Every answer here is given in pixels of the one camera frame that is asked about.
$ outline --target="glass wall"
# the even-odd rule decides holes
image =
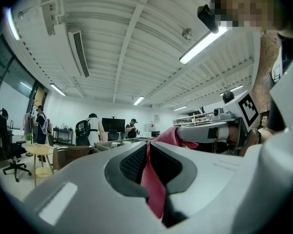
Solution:
[[[4,108],[8,112],[8,126],[22,128],[23,117],[32,109],[38,85],[0,36],[0,110]]]

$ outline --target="white shirt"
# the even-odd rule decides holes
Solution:
[[[91,118],[89,121],[90,123],[90,129],[97,129],[99,131],[99,122],[100,120],[98,118]],[[88,136],[90,145],[93,145],[96,142],[99,142],[99,132],[91,131]]]

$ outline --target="floor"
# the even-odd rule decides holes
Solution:
[[[52,164],[52,154],[48,155],[49,160]],[[27,157],[25,154],[22,155],[20,163],[26,164],[26,169],[28,169],[32,175],[29,176],[27,172],[18,170],[17,171],[17,178],[20,180],[18,183],[15,181],[14,178],[14,170],[7,171],[6,175],[3,174],[3,168],[8,167],[9,164],[6,161],[3,161],[4,165],[0,166],[0,184],[3,189],[15,196],[20,201],[23,201],[26,196],[35,188],[34,183],[34,156]],[[36,159],[36,168],[41,167],[41,162]],[[44,167],[49,167],[48,162],[43,163]],[[40,183],[43,183],[47,178],[37,178],[37,186]]]

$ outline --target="black shirt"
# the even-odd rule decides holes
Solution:
[[[126,129],[130,127],[133,127],[133,125],[131,124],[126,125]],[[135,138],[136,136],[137,136],[137,133],[135,128],[133,128],[131,131],[128,132],[128,138]]]
[[[44,113],[42,113],[42,114],[39,114],[38,116],[37,116],[37,119],[36,119],[36,122],[38,123],[38,136],[39,137],[41,137],[41,136],[45,136],[45,134],[42,132],[42,126],[43,126],[43,124],[44,124],[44,118],[43,118],[43,116],[45,117],[45,115],[44,115]]]
[[[283,72],[285,72],[293,60],[293,39],[284,38],[282,36],[279,36],[279,37],[281,39],[281,48],[282,48],[281,49],[282,50],[282,70]],[[277,105],[272,99],[271,99],[270,113],[269,113],[267,127],[276,132],[282,131],[285,128],[285,124],[281,116],[281,113]]]

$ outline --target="cap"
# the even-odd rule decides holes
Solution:
[[[39,105],[38,108],[41,108],[41,110],[43,111],[43,106]]]

